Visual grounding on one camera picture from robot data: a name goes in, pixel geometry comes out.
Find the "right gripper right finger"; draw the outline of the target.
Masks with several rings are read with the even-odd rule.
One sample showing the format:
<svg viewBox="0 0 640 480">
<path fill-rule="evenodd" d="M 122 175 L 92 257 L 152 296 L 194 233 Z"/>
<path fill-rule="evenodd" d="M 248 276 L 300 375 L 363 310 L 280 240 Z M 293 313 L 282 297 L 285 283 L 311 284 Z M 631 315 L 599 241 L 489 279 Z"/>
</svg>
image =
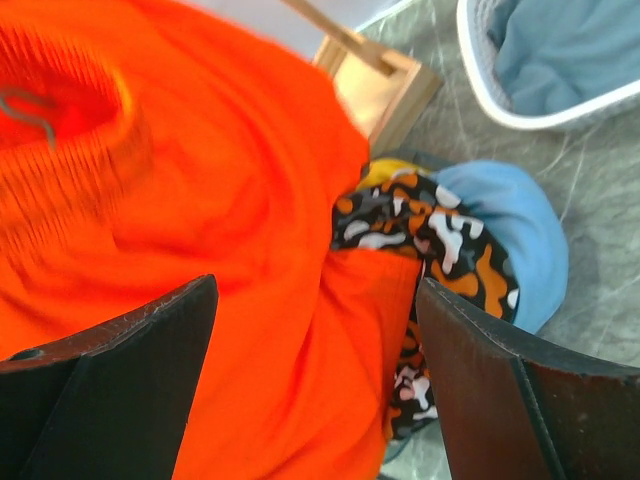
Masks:
<svg viewBox="0 0 640 480">
<path fill-rule="evenodd" d="M 453 478 L 638 478 L 637 368 L 526 333 L 434 280 L 416 310 Z"/>
</svg>

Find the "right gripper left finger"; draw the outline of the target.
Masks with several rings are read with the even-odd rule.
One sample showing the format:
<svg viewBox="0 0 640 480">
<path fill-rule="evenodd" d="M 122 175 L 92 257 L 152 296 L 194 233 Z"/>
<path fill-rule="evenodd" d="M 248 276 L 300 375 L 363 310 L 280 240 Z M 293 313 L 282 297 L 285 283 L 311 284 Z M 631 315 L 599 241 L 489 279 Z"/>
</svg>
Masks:
<svg viewBox="0 0 640 480">
<path fill-rule="evenodd" d="M 199 277 L 134 311 L 1 364 L 5 479 L 168 479 L 212 333 Z"/>
</svg>

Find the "green hanger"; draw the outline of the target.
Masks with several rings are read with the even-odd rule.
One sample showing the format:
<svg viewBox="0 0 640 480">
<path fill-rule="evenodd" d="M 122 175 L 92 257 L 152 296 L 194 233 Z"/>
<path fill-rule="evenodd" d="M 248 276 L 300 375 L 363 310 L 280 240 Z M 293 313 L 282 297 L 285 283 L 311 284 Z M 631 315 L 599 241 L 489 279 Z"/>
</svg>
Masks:
<svg viewBox="0 0 640 480">
<path fill-rule="evenodd" d="M 46 140 L 51 149 L 55 149 L 57 145 L 56 133 L 53 125 L 41 115 L 35 113 L 25 112 L 21 109 L 15 108 L 10 105 L 9 99 L 11 97 L 20 98 L 28 103 L 35 105 L 45 106 L 49 103 L 44 97 L 38 96 L 31 92 L 25 91 L 19 88 L 3 88 L 1 90 L 1 111 L 2 113 L 19 122 L 35 126 L 42 129 L 45 133 Z"/>
</svg>

